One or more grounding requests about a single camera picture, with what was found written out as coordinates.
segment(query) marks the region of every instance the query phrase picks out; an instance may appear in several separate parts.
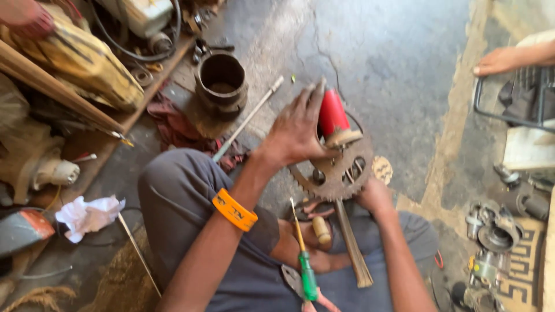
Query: screwdriver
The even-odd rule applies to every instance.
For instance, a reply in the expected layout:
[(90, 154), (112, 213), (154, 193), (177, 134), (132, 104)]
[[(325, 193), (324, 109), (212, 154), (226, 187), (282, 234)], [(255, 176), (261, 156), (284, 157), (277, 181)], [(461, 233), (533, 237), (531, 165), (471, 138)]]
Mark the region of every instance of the screwdriver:
[(295, 203), (293, 202), (293, 197), (291, 197), (291, 207), (293, 208), (293, 216), (295, 217), (297, 236), (299, 237), (299, 246), (301, 248), (299, 260), (301, 262), (302, 288), (305, 291), (305, 299), (313, 301), (318, 299), (316, 276), (314, 275), (314, 270), (310, 267), (310, 256), (306, 251), (305, 242), (302, 239), (301, 227), (299, 226), (299, 220), (297, 219), (297, 214), (295, 213)]

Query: gear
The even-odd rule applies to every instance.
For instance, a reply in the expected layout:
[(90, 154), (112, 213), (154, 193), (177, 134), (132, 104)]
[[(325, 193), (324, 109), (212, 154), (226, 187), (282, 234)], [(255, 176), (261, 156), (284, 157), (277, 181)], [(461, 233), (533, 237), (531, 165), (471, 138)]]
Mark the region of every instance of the gear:
[(362, 132), (361, 139), (347, 146), (340, 157), (311, 160), (315, 167), (311, 177), (305, 178), (297, 165), (288, 166), (293, 178), (305, 192), (325, 201), (351, 198), (373, 174), (374, 152), (370, 135), (353, 114), (347, 111), (345, 113), (354, 120)]

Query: gray pants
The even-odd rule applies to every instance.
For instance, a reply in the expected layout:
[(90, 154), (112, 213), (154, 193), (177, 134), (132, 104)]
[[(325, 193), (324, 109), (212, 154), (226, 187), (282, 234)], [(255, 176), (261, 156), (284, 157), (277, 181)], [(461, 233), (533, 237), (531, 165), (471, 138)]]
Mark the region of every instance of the gray pants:
[[(144, 169), (139, 178), (139, 199), (154, 254), (154, 271), (162, 289), (167, 287), (185, 253), (215, 211), (212, 198), (221, 188), (229, 190), (232, 184), (208, 156), (191, 149), (165, 152)], [(282, 263), (268, 256), (279, 240), (278, 219), (264, 208), (257, 206), (254, 211), (259, 219), (243, 235), (207, 311), (300, 311), (302, 300), (285, 282), (280, 269)], [(399, 220), (411, 253), (424, 273), (433, 264), (437, 233), (428, 221), (417, 215), (400, 212)], [(343, 312), (392, 311), (378, 227), (367, 212), (355, 213), (351, 225), (362, 253), (367, 255), (365, 260), (374, 279), (373, 286), (358, 289), (351, 267), (318, 275), (318, 285)], [(333, 219), (332, 227), (330, 253), (346, 252), (341, 231)], [(325, 311), (315, 306), (318, 311)]]

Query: metal frame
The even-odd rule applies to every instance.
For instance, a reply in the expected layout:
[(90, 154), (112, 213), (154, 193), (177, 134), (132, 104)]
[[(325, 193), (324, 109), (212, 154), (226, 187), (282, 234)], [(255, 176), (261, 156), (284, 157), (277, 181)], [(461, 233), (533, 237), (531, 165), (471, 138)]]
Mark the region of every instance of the metal frame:
[(497, 115), (497, 114), (493, 114), (490, 112), (487, 112), (485, 110), (483, 110), (480, 107), (480, 98), (482, 97), (482, 86), (483, 86), (483, 82), (484, 80), (487, 78), (486, 77), (480, 77), (478, 78), (478, 82), (476, 84), (476, 91), (474, 93), (474, 111), (477, 112), (478, 114), (484, 115), (484, 116), (488, 116), (491, 118), (496, 118), (496, 119), (500, 119), (503, 120), (505, 122), (510, 122), (516, 125), (523, 125), (525, 127), (529, 127), (529, 128), (534, 128), (534, 129), (540, 129), (540, 130), (544, 130), (547, 132), (551, 132), (551, 133), (555, 133), (555, 128), (550, 128), (550, 127), (544, 127), (543, 126), (543, 111), (544, 111), (544, 105), (545, 105), (545, 100), (546, 100), (546, 90), (547, 88), (553, 88), (555, 86), (555, 84), (550, 83), (548, 80), (548, 71), (550, 70), (550, 68), (548, 67), (542, 67), (540, 70), (540, 74), (539, 74), (539, 94), (538, 97), (536, 99), (537, 101), (537, 118), (536, 118), (536, 122), (529, 122), (527, 120), (522, 120), (522, 119), (518, 119), (518, 118), (514, 118), (514, 117), (510, 117), (510, 116), (503, 116), (503, 115)]

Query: red wire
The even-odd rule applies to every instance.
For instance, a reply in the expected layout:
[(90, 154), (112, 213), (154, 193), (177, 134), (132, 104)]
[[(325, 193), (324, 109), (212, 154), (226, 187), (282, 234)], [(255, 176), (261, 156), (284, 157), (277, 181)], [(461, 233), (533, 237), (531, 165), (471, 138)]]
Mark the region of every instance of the red wire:
[[(441, 264), (437, 261), (437, 255), (440, 256)], [(443, 269), (443, 258), (441, 257), (441, 253), (440, 253), (440, 250), (439, 250), (439, 249), (437, 250), (437, 253), (433, 256), (433, 259), (436, 261), (437, 266), (438, 266), (440, 269)]]
[(75, 6), (75, 4), (73, 4), (73, 2), (71, 2), (71, 0), (65, 0), (70, 6), (72, 6), (72, 8), (75, 10), (75, 12), (77, 13), (77, 16), (79, 16), (79, 19), (82, 19), (83, 16), (81, 15), (81, 12), (79, 12), (79, 10), (77, 10), (77, 7)]

